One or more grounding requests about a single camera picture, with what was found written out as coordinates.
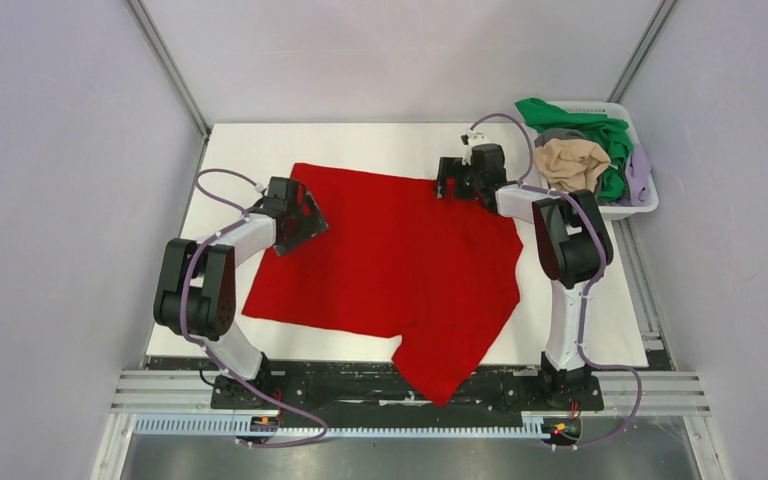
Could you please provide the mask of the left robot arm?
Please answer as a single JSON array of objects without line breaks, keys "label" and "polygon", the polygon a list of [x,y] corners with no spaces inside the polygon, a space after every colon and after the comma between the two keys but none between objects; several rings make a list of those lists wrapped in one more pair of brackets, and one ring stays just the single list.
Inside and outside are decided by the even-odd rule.
[{"label": "left robot arm", "polygon": [[276,404],[267,357],[236,325],[236,270],[255,254],[287,255],[328,224],[299,180],[273,177],[237,220],[202,240],[174,238],[164,250],[153,302],[156,324],[199,347],[250,407]]}]

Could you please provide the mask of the red t shirt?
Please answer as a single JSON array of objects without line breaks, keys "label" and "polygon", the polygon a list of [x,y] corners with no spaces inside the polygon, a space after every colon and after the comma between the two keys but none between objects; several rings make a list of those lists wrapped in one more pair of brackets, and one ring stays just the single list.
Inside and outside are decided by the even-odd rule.
[{"label": "red t shirt", "polygon": [[436,406],[472,374],[520,301],[523,250],[512,219],[439,199],[433,184],[294,165],[328,230],[294,251],[264,254],[242,312],[250,318],[381,338]]}]

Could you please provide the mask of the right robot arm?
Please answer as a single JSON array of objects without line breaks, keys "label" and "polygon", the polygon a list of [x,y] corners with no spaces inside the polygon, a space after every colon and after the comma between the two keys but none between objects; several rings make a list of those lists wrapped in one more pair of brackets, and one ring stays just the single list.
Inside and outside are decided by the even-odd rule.
[{"label": "right robot arm", "polygon": [[495,143],[464,157],[442,157],[433,187],[486,210],[533,225],[540,266],[551,282],[551,324],[541,354],[540,400],[562,408],[594,388],[594,363],[585,348],[590,294],[613,260],[613,246],[593,192],[571,193],[508,179],[505,155]]}]

